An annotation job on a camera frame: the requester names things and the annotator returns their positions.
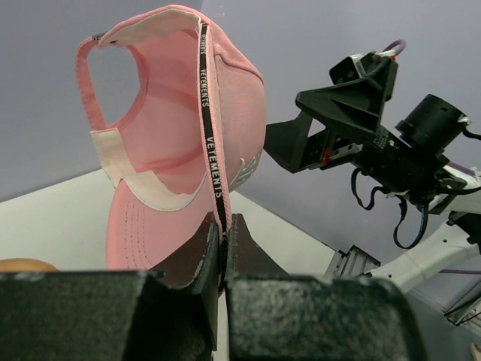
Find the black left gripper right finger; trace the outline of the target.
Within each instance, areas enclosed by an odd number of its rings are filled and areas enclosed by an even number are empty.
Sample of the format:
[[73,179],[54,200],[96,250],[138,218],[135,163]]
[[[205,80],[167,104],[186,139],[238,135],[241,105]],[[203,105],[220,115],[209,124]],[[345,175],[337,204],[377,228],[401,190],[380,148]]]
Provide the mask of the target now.
[[225,297],[232,360],[422,360],[414,313],[390,281],[290,275],[232,217]]

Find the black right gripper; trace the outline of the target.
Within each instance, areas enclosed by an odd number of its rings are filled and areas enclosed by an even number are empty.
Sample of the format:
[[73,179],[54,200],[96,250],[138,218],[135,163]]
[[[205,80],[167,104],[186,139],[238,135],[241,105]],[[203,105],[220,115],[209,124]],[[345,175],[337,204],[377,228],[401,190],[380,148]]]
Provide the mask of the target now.
[[[397,71],[397,62],[379,59],[362,78],[299,92],[295,104],[303,112],[294,120],[268,124],[264,150],[291,173],[352,162],[377,136]],[[313,118],[327,129],[308,137]]]

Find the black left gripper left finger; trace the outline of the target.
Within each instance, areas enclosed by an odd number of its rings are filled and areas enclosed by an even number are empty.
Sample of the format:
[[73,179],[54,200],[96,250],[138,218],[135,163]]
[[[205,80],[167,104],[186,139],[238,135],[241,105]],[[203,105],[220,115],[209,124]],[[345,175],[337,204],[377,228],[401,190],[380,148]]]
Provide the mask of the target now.
[[218,227],[148,271],[5,272],[3,360],[210,360],[217,346]]

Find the light pink baseball cap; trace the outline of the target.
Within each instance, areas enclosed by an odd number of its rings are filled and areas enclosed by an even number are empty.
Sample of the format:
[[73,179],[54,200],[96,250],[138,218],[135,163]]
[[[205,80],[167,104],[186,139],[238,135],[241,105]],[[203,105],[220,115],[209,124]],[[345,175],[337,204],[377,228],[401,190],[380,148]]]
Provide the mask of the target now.
[[[107,123],[88,57],[119,47],[132,55],[139,90]],[[267,108],[259,70],[203,13],[167,5],[84,40],[75,75],[90,136],[115,189],[106,234],[111,270],[149,269],[212,214],[231,227],[230,194],[256,170]]]

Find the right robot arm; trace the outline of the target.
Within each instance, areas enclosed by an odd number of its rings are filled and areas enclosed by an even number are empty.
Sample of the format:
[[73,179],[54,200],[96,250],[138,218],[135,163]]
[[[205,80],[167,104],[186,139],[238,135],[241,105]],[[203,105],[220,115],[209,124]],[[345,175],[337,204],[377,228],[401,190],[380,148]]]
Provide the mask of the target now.
[[393,56],[345,58],[331,69],[331,86],[297,94],[295,119],[268,125],[264,149],[291,173],[350,163],[353,177],[377,182],[375,193],[398,199],[402,211],[420,211],[413,242],[368,272],[406,293],[479,255],[480,173],[445,157],[446,146],[468,134],[470,120],[437,96],[424,97],[394,132],[382,125],[397,70]]

